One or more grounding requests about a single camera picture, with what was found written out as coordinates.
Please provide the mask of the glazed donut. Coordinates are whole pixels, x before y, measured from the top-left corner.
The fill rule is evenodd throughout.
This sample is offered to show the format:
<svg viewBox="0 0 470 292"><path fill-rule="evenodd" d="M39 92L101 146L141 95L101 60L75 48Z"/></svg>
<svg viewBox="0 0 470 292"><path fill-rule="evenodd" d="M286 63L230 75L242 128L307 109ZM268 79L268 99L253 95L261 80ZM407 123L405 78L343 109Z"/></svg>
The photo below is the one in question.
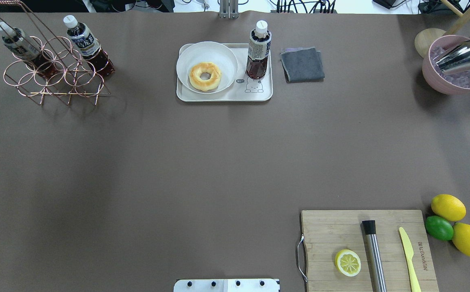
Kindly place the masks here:
<svg viewBox="0 0 470 292"><path fill-rule="evenodd" d="M220 85L222 70L213 62L200 62L189 72L189 82L197 90L209 91Z"/></svg>

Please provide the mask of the tea bottle white cap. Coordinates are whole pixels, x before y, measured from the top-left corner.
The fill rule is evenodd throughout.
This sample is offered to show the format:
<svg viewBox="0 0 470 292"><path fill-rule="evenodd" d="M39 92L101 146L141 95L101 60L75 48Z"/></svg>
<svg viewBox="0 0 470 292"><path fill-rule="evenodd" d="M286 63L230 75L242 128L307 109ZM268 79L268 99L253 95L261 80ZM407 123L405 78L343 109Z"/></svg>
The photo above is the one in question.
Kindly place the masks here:
<svg viewBox="0 0 470 292"><path fill-rule="evenodd" d="M265 20L257 21L249 35L247 52L246 74L251 79L261 79L266 74L271 38L268 23Z"/></svg>

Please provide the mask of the green lime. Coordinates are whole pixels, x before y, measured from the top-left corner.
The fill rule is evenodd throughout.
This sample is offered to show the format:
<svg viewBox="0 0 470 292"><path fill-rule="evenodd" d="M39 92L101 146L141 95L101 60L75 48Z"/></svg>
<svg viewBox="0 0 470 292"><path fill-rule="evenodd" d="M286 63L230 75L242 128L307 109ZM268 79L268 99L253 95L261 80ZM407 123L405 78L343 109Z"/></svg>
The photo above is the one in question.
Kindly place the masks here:
<svg viewBox="0 0 470 292"><path fill-rule="evenodd" d="M440 216L429 216L425 220L425 229L429 235L437 240L452 240L454 229L450 222Z"/></svg>

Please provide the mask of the half lemon slice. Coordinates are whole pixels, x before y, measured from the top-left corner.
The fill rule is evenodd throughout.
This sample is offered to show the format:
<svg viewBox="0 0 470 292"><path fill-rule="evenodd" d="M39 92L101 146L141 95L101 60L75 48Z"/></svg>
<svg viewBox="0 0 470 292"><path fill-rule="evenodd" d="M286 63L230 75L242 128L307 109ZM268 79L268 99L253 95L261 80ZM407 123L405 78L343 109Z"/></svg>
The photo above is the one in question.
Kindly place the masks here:
<svg viewBox="0 0 470 292"><path fill-rule="evenodd" d="M334 261L337 270L346 277L355 277L361 271L361 259L350 249L337 252Z"/></svg>

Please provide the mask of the bamboo cutting board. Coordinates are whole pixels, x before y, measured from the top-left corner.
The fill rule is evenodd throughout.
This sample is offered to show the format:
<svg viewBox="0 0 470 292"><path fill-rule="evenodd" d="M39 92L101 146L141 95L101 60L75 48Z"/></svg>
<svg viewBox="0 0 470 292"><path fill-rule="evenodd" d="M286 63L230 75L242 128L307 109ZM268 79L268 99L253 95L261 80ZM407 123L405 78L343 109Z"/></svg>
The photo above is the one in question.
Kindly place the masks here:
<svg viewBox="0 0 470 292"><path fill-rule="evenodd" d="M409 292L408 266L399 228L413 247L412 264L423 292L439 291L424 218L420 210L303 210L301 233L308 292L374 292L369 248L362 222L374 220L386 290ZM361 271L347 277L335 266L335 256L349 249L360 257Z"/></svg>

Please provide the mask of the tea bottle front right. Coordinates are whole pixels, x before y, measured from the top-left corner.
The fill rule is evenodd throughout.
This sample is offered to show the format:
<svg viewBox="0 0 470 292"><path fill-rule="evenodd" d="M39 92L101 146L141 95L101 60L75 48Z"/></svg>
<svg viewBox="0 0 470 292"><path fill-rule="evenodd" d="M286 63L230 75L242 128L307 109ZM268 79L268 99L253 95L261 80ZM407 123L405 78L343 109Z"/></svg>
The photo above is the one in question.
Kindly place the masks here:
<svg viewBox="0 0 470 292"><path fill-rule="evenodd" d="M79 22L73 15L66 15L63 23L67 28L68 39L76 46L82 58L92 64L97 74L105 78L116 71L100 42L85 23Z"/></svg>

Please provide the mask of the cream rabbit tray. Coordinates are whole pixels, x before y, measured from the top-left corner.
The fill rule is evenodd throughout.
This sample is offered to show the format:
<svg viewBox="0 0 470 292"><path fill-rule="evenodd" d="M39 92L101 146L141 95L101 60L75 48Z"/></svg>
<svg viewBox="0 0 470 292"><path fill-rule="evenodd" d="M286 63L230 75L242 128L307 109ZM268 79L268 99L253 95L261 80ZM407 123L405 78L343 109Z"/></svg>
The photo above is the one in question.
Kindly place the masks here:
<svg viewBox="0 0 470 292"><path fill-rule="evenodd" d="M177 77L176 95L184 102L216 102L216 101L268 101L273 94L273 74L271 59L268 59L266 75L261 79L251 79L246 74L248 44L224 44L236 56L238 69L235 81L227 89L213 94L198 94L184 87ZM181 51L189 46L183 45Z"/></svg>

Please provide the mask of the white round plate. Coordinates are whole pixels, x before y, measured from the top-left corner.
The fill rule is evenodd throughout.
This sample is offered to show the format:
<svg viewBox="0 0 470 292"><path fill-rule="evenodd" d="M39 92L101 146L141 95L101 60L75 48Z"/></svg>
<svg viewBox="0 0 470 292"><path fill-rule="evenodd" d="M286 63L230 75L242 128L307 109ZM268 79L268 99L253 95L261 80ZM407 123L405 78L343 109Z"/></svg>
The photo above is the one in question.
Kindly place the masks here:
<svg viewBox="0 0 470 292"><path fill-rule="evenodd" d="M192 68L202 62L214 63L221 72L217 87L208 91L198 90L190 83ZM214 41L189 44L181 51L176 64L178 80L184 87L198 94L213 94L227 89L235 81L237 69L235 54L226 45Z"/></svg>

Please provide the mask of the yellow lemon near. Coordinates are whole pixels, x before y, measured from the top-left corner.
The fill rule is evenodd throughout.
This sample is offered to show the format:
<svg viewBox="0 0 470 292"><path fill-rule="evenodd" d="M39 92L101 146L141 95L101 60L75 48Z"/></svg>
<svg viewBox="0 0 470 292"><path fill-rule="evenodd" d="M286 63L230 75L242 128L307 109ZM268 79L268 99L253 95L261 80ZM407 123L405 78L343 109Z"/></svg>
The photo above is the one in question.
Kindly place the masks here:
<svg viewBox="0 0 470 292"><path fill-rule="evenodd" d="M461 253L470 257L470 224L456 223L453 226L452 242Z"/></svg>

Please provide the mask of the aluminium frame post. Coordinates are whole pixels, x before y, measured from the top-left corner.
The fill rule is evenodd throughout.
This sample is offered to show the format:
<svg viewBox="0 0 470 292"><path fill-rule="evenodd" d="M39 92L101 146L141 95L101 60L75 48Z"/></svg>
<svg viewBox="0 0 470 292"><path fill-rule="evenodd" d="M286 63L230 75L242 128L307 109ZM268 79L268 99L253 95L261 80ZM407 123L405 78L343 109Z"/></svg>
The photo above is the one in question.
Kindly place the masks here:
<svg viewBox="0 0 470 292"><path fill-rule="evenodd" d="M219 0L219 18L237 19L239 17L238 0Z"/></svg>

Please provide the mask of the steel ice scoop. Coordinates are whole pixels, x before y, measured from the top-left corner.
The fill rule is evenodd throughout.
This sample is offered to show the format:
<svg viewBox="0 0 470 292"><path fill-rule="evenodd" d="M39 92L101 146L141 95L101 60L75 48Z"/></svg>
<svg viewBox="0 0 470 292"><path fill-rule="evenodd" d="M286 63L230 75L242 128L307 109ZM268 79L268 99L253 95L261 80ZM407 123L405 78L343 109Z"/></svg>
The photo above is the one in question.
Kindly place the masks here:
<svg viewBox="0 0 470 292"><path fill-rule="evenodd" d="M470 70L470 40L459 43L455 48L437 59L435 65L445 75Z"/></svg>

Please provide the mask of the tea bottle front left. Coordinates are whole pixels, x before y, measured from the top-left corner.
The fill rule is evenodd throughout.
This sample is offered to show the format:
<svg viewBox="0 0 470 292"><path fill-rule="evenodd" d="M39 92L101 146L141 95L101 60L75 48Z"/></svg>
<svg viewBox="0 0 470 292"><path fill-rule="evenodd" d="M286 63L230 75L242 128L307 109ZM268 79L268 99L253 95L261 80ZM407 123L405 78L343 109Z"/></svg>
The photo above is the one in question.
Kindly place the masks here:
<svg viewBox="0 0 470 292"><path fill-rule="evenodd" d="M9 26L6 22L0 22L1 39L5 47L18 59L23 61L28 68L48 80L58 73L58 68L41 49L40 45L26 35L21 28Z"/></svg>

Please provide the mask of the yellow plastic knife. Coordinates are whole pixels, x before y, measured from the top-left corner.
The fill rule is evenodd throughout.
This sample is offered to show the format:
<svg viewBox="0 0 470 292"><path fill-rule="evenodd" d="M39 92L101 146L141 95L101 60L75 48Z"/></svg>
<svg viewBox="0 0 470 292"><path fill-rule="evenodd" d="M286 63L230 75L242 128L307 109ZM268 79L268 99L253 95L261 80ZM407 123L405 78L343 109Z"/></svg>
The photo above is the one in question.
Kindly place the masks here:
<svg viewBox="0 0 470 292"><path fill-rule="evenodd" d="M402 248L405 253L411 291L421 292L422 290L412 261L414 256L414 250L411 244L411 240L403 227L399 227L399 235L401 238Z"/></svg>

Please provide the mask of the yellow lemon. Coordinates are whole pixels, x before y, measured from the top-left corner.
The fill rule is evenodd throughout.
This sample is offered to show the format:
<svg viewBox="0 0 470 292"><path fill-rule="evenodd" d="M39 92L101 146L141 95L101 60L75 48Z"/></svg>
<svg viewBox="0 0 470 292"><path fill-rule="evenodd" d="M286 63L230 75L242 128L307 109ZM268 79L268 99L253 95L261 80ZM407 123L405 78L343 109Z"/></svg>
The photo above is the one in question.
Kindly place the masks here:
<svg viewBox="0 0 470 292"><path fill-rule="evenodd" d="M463 202L450 194L439 194L433 197L431 210L434 214L453 222L462 220L467 214Z"/></svg>
<svg viewBox="0 0 470 292"><path fill-rule="evenodd" d="M470 224L456 223L453 226L452 242L461 253L470 257Z"/></svg>

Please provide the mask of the yellow lemon far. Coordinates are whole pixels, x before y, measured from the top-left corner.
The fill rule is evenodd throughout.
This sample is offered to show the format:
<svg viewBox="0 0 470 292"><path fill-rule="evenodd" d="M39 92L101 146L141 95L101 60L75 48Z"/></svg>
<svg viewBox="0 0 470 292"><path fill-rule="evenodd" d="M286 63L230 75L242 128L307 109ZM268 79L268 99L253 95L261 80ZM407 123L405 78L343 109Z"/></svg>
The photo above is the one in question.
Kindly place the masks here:
<svg viewBox="0 0 470 292"><path fill-rule="evenodd" d="M439 194L433 197L431 210L434 214L453 222L462 220L467 214L463 202L450 194Z"/></svg>

